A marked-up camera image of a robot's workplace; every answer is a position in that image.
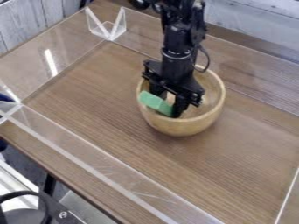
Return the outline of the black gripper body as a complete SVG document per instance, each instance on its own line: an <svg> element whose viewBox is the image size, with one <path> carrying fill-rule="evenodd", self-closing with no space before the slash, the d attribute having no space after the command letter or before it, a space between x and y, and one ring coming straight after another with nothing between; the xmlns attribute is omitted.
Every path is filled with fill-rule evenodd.
<svg viewBox="0 0 299 224"><path fill-rule="evenodd" d="M166 91L175 95L186 95L191 105L199 106L206 90L195 80L194 64L190 60L146 60L143 78L150 84L160 85Z"/></svg>

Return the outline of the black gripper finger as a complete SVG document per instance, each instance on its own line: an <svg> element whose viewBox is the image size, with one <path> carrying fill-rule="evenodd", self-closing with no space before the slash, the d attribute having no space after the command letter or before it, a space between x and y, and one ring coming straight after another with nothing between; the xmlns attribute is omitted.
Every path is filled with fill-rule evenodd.
<svg viewBox="0 0 299 224"><path fill-rule="evenodd" d="M167 91L158 84L154 84L154 83L150 84L150 92L154 95L159 96L162 99L166 99L167 98Z"/></svg>
<svg viewBox="0 0 299 224"><path fill-rule="evenodd" d="M179 118L183 111L188 108L191 104L190 98L183 95L178 94L175 96L175 103L172 105L172 118Z"/></svg>

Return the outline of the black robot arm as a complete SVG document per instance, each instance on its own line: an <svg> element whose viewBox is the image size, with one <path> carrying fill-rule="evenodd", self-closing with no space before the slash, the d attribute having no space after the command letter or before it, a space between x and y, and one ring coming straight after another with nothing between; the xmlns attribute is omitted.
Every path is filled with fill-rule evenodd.
<svg viewBox="0 0 299 224"><path fill-rule="evenodd" d="M175 95L172 118L179 118L187 108L199 107L206 90L194 77L198 52L206 39L203 0L146 0L160 14L163 47L160 61L146 60L143 78L150 82L150 93L164 98Z"/></svg>

